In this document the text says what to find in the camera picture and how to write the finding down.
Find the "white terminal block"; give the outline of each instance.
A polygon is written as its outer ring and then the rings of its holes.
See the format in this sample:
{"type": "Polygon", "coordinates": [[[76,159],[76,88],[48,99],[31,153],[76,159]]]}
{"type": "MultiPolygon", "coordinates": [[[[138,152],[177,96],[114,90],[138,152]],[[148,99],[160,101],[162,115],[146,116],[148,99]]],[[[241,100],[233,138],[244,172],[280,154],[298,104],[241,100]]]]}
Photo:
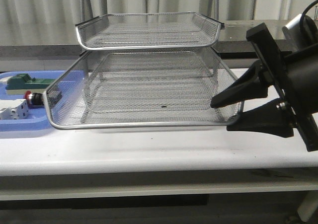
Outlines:
{"type": "Polygon", "coordinates": [[[28,114],[26,99],[0,100],[0,120],[25,119],[28,114]]]}

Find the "upper mesh tray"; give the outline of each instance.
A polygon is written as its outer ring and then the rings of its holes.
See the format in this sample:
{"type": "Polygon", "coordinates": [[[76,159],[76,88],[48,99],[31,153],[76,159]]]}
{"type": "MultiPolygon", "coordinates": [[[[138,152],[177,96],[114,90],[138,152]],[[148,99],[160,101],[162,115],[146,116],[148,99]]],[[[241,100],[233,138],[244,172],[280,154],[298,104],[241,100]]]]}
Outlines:
{"type": "Polygon", "coordinates": [[[107,14],[76,26],[87,50],[206,47],[216,43],[221,23],[193,12],[107,14]]]}

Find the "lower mesh tray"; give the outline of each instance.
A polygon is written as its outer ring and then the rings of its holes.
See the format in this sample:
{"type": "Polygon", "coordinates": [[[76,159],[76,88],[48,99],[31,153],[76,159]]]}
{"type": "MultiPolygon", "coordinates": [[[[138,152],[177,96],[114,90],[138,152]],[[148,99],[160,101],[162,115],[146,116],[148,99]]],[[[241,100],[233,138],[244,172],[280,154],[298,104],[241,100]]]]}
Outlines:
{"type": "Polygon", "coordinates": [[[226,125],[241,105],[210,102],[234,80],[210,48],[92,52],[46,90],[46,108],[62,129],[226,125]]]}

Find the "white tabletop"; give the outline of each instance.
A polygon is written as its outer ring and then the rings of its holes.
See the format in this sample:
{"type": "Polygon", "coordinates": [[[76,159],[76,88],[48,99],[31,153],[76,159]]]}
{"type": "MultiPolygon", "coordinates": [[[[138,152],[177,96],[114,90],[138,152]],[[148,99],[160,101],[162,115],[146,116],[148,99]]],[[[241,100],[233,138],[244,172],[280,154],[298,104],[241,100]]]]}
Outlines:
{"type": "MultiPolygon", "coordinates": [[[[275,97],[270,89],[269,98],[247,101],[244,109],[275,97]]],[[[0,175],[318,166],[318,151],[307,152],[294,132],[287,139],[225,127],[0,132],[0,175]]]]}

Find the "wire mesh tray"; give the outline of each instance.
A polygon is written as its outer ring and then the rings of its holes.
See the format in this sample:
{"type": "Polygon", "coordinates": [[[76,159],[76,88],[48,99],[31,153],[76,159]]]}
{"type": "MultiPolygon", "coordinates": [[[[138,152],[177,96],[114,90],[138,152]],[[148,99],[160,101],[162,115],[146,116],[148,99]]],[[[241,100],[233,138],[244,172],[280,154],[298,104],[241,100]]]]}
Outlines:
{"type": "Polygon", "coordinates": [[[59,129],[226,125],[242,105],[210,102],[234,80],[211,48],[86,52],[44,102],[59,129]]]}
{"type": "Polygon", "coordinates": [[[216,43],[221,23],[193,12],[107,14],[76,26],[87,50],[206,47],[216,43]]]}

